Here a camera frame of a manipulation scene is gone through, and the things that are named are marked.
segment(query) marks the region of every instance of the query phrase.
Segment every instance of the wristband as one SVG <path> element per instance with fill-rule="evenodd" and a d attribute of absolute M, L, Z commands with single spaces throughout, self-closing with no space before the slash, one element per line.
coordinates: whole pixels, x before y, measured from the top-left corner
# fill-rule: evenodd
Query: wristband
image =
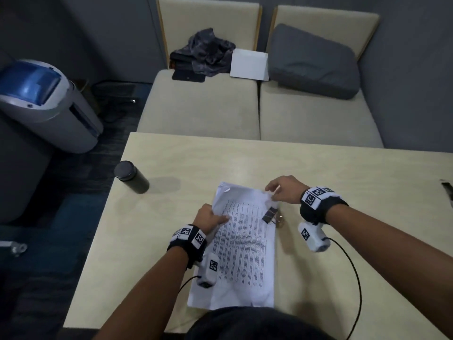
<path fill-rule="evenodd" d="M 329 209 L 337 204 L 349 206 L 341 196 L 327 187 L 312 187 L 300 197 L 300 215 L 313 224 L 324 223 Z"/>
<path fill-rule="evenodd" d="M 167 251 L 172 247 L 184 249 L 189 256 L 187 268 L 191 269 L 196 261 L 201 262 L 206 246 L 207 241 L 204 232 L 199 227 L 188 224 L 172 235 Z"/>

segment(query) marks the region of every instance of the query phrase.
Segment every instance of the camouflage cloth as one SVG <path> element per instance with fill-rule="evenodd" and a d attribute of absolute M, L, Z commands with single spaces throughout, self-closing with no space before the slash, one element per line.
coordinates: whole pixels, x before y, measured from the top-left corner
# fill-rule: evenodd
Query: camouflage cloth
<path fill-rule="evenodd" d="M 196 74 L 214 76 L 229 73 L 236 45 L 219 39 L 212 28 L 198 31 L 188 45 L 170 54 L 170 68 L 193 70 Z"/>

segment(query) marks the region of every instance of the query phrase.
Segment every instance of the person's left hand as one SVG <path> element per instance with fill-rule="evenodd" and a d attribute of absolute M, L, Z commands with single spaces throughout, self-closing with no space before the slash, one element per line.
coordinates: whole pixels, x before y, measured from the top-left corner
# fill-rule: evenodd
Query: person's left hand
<path fill-rule="evenodd" d="M 198 213 L 193 221 L 193 225 L 199 227 L 205 235 L 209 235 L 219 224 L 228 222 L 229 216 L 216 216 L 212 212 L 212 206 L 205 204 L 198 210 Z"/>

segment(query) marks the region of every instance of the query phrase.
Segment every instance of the wooden table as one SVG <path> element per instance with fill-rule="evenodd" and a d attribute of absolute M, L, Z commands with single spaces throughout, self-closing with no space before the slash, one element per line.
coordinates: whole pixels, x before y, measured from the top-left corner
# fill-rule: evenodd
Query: wooden table
<path fill-rule="evenodd" d="M 352 207 L 453 255 L 453 209 L 439 182 L 453 181 L 453 154 L 131 133 L 122 159 L 149 178 L 150 190 L 139 195 L 113 183 L 64 327 L 100 328 L 165 253 L 174 230 L 212 201 L 221 181 L 264 188 L 293 174 L 310 186 L 333 188 Z M 282 212 L 275 307 L 343 339 L 359 304 L 351 264 L 335 244 L 310 252 L 297 233 L 298 207 L 284 204 Z M 335 230 L 324 229 L 360 276 L 363 308 L 354 339 L 445 338 Z M 188 294 L 188 288 L 179 294 L 166 331 L 185 332 L 204 313 L 187 308 Z"/>

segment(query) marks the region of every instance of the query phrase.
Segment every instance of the pillow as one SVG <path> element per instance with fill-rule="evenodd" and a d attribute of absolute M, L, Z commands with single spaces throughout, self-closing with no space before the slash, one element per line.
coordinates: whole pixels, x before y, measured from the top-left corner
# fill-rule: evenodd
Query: pillow
<path fill-rule="evenodd" d="M 268 70 L 281 85 L 327 97 L 351 99 L 360 89 L 351 48 L 285 24 L 272 34 Z"/>

